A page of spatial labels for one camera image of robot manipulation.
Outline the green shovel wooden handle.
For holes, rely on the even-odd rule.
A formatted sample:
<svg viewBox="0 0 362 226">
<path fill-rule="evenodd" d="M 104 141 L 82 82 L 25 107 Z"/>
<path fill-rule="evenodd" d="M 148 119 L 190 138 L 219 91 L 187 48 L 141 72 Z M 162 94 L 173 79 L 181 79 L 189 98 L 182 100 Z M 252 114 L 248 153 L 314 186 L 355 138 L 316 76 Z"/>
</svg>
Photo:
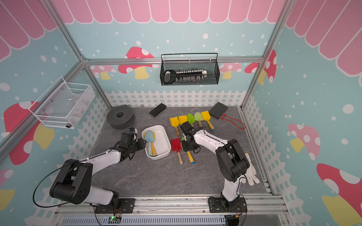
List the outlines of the green shovel wooden handle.
<svg viewBox="0 0 362 226">
<path fill-rule="evenodd" d="M 192 127 L 194 127 L 194 123 L 195 123 L 196 120 L 195 120 L 193 114 L 191 114 L 191 113 L 187 114 L 187 121 Z"/>
</svg>

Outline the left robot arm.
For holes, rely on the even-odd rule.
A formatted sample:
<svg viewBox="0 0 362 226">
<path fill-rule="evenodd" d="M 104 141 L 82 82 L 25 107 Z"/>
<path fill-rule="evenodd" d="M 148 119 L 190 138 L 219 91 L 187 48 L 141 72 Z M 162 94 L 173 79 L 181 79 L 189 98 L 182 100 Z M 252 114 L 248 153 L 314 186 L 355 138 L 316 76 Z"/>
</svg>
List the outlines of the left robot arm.
<svg viewBox="0 0 362 226">
<path fill-rule="evenodd" d="M 119 205 L 118 192 L 98 188 L 91 185 L 92 176 L 97 172 L 118 164 L 124 160 L 132 160 L 137 151 L 145 149 L 146 141 L 137 138 L 137 130 L 129 128 L 121 135 L 120 141 L 103 153 L 83 159 L 68 159 L 63 165 L 46 175 L 35 187 L 32 195 L 33 204 L 40 208 L 53 208 L 68 203 L 103 205 L 116 208 Z M 61 204 L 44 206 L 35 200 L 35 194 L 41 183 L 58 172 L 50 188 L 52 198 L 63 201 Z"/>
</svg>

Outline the red shovel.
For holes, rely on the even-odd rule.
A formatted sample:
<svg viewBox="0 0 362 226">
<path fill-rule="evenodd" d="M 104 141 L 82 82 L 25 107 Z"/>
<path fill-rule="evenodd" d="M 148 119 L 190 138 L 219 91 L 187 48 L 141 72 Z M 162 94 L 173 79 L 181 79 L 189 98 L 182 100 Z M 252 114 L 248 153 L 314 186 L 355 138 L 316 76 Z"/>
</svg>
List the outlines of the red shovel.
<svg viewBox="0 0 362 226">
<path fill-rule="evenodd" d="M 174 139 L 171 140 L 171 145 L 172 145 L 172 150 L 174 152 L 176 152 L 177 155 L 178 155 L 179 163 L 183 164 L 182 156 L 181 156 L 181 153 L 180 153 L 180 151 L 182 150 L 182 148 L 181 148 L 181 140 L 179 138 L 174 138 Z"/>
</svg>

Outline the yellow shovel blue tip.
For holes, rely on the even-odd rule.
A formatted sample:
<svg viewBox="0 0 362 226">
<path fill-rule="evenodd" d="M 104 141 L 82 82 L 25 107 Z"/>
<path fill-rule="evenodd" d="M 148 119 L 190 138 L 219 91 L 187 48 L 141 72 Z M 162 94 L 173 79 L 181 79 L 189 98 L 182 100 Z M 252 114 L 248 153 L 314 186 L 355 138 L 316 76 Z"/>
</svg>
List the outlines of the yellow shovel blue tip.
<svg viewBox="0 0 362 226">
<path fill-rule="evenodd" d="M 180 116 L 178 116 L 178 120 L 179 120 L 179 124 L 180 124 L 180 125 L 182 125 L 182 124 L 184 124 L 185 122 L 188 121 L 186 115 L 180 115 Z"/>
</svg>

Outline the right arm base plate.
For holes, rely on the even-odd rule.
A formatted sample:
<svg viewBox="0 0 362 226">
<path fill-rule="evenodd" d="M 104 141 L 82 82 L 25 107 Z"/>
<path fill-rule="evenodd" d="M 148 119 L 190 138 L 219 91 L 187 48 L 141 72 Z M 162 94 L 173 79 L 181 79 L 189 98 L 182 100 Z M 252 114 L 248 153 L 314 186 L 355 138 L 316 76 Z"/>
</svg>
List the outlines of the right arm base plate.
<svg viewBox="0 0 362 226">
<path fill-rule="evenodd" d="M 211 213 L 247 213 L 246 200 L 238 196 L 235 200 L 229 202 L 224 197 L 209 197 L 209 211 Z"/>
</svg>

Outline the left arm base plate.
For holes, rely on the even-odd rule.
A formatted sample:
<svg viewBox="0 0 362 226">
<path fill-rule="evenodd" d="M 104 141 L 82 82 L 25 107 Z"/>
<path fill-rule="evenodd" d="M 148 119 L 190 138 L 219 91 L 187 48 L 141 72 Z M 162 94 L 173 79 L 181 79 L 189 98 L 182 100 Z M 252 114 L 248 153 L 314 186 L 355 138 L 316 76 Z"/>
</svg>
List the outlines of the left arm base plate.
<svg viewBox="0 0 362 226">
<path fill-rule="evenodd" d="M 122 198 L 112 201 L 109 205 L 98 205 L 95 208 L 96 214 L 131 214 L 135 207 L 134 198 Z"/>
</svg>

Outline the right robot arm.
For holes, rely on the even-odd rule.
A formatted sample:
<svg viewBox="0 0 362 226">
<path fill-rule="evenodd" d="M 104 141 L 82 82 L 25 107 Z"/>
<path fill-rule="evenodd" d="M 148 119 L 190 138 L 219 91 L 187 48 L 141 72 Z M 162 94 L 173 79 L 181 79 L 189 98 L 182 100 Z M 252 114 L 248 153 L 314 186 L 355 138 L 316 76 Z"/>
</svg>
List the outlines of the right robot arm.
<svg viewBox="0 0 362 226">
<path fill-rule="evenodd" d="M 195 151 L 203 146 L 216 155 L 220 171 L 225 178 L 220 204 L 226 212 L 236 211 L 242 206 L 240 201 L 244 200 L 240 198 L 239 193 L 241 179 L 246 177 L 247 170 L 251 167 L 239 142 L 235 139 L 221 139 L 200 127 L 182 125 L 181 130 L 188 150 Z"/>
</svg>

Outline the white plastic storage box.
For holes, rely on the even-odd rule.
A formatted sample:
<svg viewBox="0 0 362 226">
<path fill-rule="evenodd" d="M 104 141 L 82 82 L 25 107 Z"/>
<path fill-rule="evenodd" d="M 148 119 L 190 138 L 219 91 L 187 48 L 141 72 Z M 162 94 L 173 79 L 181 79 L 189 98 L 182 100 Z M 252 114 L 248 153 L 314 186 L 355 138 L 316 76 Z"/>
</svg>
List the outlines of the white plastic storage box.
<svg viewBox="0 0 362 226">
<path fill-rule="evenodd" d="M 171 151 L 171 144 L 170 144 L 170 141 L 169 141 L 165 128 L 162 125 L 155 125 L 155 126 L 148 127 L 146 129 L 144 129 L 142 132 L 143 139 L 145 138 L 145 133 L 147 131 L 154 132 L 154 136 L 155 136 L 154 147 L 156 149 L 156 154 L 157 154 L 156 157 L 150 157 L 148 155 L 148 148 L 147 148 L 147 142 L 146 142 L 145 152 L 146 152 L 147 157 L 149 157 L 152 160 L 158 160 L 158 159 L 167 157 Z"/>
</svg>

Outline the light blue shovel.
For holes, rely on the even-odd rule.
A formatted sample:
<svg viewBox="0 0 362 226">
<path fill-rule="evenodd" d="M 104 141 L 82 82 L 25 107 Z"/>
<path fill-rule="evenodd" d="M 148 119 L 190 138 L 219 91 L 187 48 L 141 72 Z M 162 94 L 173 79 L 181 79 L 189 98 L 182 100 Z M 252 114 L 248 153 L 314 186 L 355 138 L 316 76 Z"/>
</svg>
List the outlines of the light blue shovel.
<svg viewBox="0 0 362 226">
<path fill-rule="evenodd" d="M 156 157 L 157 154 L 156 154 L 156 149 L 154 147 L 154 142 L 155 142 L 154 132 L 147 131 L 145 133 L 145 138 L 144 139 L 147 141 L 148 155 L 150 157 Z"/>
</svg>

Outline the light green shovel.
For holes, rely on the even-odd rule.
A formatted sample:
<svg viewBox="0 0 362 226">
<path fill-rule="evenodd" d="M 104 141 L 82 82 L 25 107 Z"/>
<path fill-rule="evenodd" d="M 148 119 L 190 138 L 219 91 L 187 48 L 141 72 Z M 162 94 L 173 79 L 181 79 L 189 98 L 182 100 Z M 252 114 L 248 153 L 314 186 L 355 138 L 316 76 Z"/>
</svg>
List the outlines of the light green shovel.
<svg viewBox="0 0 362 226">
<path fill-rule="evenodd" d="M 196 113 L 194 114 L 194 118 L 195 118 L 195 120 L 198 122 L 199 127 L 203 127 L 203 125 L 202 125 L 202 121 L 203 121 L 203 116 L 202 116 L 202 114 L 201 114 L 200 112 L 196 112 Z"/>
</svg>

